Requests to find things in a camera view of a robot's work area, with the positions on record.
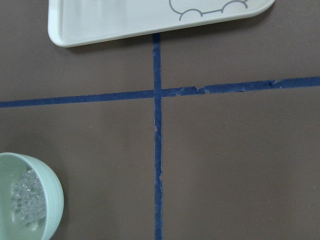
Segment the clear ice cubes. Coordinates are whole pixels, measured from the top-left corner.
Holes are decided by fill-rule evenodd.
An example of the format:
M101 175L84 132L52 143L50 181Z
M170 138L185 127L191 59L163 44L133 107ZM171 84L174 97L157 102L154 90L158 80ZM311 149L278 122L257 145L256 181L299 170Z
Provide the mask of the clear ice cubes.
M47 213L46 199L41 181L33 169L23 172L11 188L12 209L22 224L43 219Z

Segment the light green bowl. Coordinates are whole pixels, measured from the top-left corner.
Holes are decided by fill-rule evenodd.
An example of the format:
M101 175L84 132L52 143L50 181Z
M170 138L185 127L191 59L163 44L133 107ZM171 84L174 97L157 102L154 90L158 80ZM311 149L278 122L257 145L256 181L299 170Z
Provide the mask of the light green bowl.
M0 238L49 240L62 219L64 194L54 171L34 157L0 155Z

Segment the cream bear tray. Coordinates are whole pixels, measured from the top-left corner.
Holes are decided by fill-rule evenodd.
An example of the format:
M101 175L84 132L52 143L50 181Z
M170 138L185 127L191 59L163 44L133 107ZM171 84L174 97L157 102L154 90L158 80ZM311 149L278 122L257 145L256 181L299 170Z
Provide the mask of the cream bear tray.
M273 0L50 0L48 35L76 47L253 17Z

